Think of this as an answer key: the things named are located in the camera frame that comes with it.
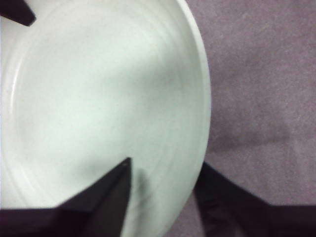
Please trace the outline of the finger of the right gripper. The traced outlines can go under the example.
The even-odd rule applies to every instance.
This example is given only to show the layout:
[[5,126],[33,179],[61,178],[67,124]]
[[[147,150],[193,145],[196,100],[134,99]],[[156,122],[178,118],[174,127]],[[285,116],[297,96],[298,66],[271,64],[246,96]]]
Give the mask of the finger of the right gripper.
[[36,15],[24,0],[0,0],[0,15],[24,26],[30,26],[36,20]]

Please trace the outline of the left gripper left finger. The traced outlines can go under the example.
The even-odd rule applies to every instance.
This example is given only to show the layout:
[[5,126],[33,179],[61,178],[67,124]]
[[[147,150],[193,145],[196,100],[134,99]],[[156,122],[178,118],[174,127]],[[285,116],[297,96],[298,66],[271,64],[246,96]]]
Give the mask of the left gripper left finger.
[[131,191],[131,158],[54,208],[2,209],[2,237],[119,237]]

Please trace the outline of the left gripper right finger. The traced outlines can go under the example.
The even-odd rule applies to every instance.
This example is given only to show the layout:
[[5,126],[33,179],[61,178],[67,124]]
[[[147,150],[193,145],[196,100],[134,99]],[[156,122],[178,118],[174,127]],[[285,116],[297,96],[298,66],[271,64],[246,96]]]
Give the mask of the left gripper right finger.
[[206,162],[195,198],[207,237],[314,237],[314,205],[273,205],[236,185]]

